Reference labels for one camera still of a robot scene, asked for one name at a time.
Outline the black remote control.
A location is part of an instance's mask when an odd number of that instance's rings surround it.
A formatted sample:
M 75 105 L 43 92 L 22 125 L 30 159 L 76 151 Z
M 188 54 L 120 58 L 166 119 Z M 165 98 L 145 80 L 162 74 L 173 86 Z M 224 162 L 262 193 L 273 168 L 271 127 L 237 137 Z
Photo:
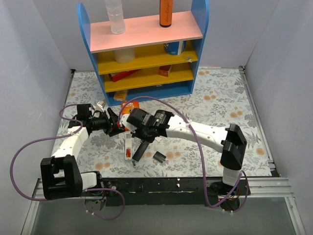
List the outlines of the black remote control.
M 150 144 L 149 142 L 142 141 L 139 147 L 137 148 L 136 152 L 134 153 L 132 159 L 136 162 L 139 162 L 149 144 Z

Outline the black battery cover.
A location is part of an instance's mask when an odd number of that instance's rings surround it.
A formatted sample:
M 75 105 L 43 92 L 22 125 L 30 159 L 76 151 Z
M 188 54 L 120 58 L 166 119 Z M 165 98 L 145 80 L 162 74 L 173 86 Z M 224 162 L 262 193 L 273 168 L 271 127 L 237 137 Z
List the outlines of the black battery cover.
M 157 152 L 154 154 L 153 159 L 155 159 L 155 160 L 158 161 L 159 163 L 163 163 L 163 162 L 166 160 L 166 156 L 157 151 Z

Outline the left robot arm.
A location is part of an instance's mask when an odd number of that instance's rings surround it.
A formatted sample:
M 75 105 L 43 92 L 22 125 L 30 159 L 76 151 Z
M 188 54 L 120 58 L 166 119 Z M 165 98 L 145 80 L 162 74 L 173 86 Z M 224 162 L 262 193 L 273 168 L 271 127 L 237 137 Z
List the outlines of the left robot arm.
M 79 197 L 88 190 L 98 196 L 104 190 L 99 171 L 80 172 L 78 155 L 84 142 L 94 131 L 103 131 L 109 137 L 123 133 L 117 114 L 111 109 L 78 104 L 77 114 L 68 119 L 67 136 L 49 158 L 41 161 L 41 176 L 45 199 L 55 200 Z

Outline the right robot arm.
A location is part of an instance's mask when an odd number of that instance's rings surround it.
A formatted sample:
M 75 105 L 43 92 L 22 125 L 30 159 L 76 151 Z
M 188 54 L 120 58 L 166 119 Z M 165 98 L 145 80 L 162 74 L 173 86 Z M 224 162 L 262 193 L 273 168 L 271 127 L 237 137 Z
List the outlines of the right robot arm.
M 238 177 L 242 169 L 247 141 L 236 124 L 229 127 L 213 127 L 193 121 L 185 121 L 178 115 L 157 110 L 154 115 L 135 108 L 130 114 L 121 116 L 121 123 L 130 130 L 133 138 L 143 144 L 152 143 L 155 138 L 177 138 L 200 142 L 221 153 L 223 177 L 222 191 L 234 194 L 239 189 Z

